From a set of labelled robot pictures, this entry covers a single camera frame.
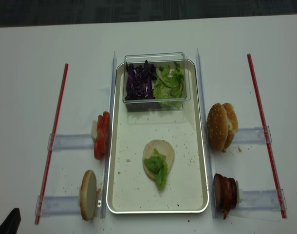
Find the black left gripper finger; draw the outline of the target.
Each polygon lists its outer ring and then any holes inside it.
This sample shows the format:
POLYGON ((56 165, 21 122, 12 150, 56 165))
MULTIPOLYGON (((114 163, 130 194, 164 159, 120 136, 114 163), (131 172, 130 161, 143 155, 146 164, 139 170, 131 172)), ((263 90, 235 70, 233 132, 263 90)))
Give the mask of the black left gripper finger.
POLYGON ((20 209, 14 208, 0 225, 0 234, 16 234, 21 222, 20 209))

